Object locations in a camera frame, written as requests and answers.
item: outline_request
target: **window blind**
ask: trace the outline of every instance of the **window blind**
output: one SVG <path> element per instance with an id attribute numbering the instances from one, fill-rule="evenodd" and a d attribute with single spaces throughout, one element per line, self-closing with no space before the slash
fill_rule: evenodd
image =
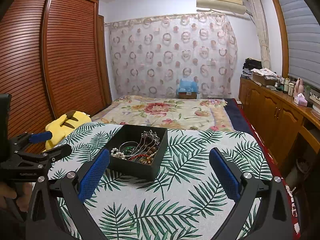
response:
<path id="1" fill-rule="evenodd" d="M 288 36 L 288 74 L 320 89 L 320 25 L 304 0 L 279 3 Z"/>

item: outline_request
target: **white wall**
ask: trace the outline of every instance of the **white wall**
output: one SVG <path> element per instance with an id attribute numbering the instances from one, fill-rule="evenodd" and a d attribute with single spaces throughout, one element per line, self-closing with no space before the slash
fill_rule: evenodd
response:
<path id="1" fill-rule="evenodd" d="M 282 45 L 281 34 L 276 13 L 275 6 L 272 0 L 260 0 L 264 15 L 266 18 L 268 38 L 269 38 L 269 50 L 271 60 L 271 70 L 277 72 L 278 75 L 282 74 Z"/>
<path id="2" fill-rule="evenodd" d="M 156 15 L 189 14 L 196 12 L 196 0 L 115 0 L 107 4 L 100 2 L 99 5 L 99 14 L 105 17 L 106 23 Z M 228 18 L 238 44 L 238 59 L 235 73 L 231 80 L 232 96 L 237 98 L 244 60 L 248 57 L 261 60 L 261 53 L 256 27 L 249 15 L 228 15 Z M 114 100 L 116 99 L 116 88 L 112 77 L 111 58 L 108 51 L 108 29 L 105 28 L 105 30 L 108 74 L 111 95 Z"/>

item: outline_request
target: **wardrobe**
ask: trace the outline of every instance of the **wardrobe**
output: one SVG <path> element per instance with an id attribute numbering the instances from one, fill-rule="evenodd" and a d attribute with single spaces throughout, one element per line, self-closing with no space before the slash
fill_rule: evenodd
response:
<path id="1" fill-rule="evenodd" d="M 12 95 L 9 138 L 42 132 L 69 110 L 94 115 L 111 103 L 104 44 L 97 38 L 98 3 L 15 0 L 6 12 L 0 93 Z M 43 149 L 38 144 L 28 151 Z"/>

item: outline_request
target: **beige curtain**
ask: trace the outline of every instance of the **beige curtain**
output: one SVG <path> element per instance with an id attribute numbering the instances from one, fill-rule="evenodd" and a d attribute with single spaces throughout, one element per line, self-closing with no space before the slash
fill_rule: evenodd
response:
<path id="1" fill-rule="evenodd" d="M 204 95 L 231 97 L 236 37 L 225 15 L 188 14 L 110 24 L 119 96 L 175 98 L 180 79 Z"/>
<path id="2" fill-rule="evenodd" d="M 267 33 L 266 19 L 264 17 L 263 9 L 260 0 L 248 0 L 253 14 L 254 23 L 257 27 L 258 38 L 261 49 L 262 67 L 271 69 L 269 40 Z"/>

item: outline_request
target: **open box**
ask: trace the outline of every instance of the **open box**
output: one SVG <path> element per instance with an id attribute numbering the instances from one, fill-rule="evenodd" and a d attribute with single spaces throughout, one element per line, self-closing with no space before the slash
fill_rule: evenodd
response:
<path id="1" fill-rule="evenodd" d="M 113 148 L 119 148 L 121 144 L 128 141 L 135 141 L 139 143 L 141 134 L 144 131 L 150 130 L 152 130 L 152 132 L 156 132 L 160 138 L 160 145 L 157 150 L 157 154 L 154 156 L 152 164 L 142 164 L 110 156 L 110 164 L 108 168 L 137 178 L 149 181 L 154 180 L 158 174 L 164 153 L 168 147 L 168 130 L 166 128 L 125 124 L 104 147 L 110 152 Z"/>

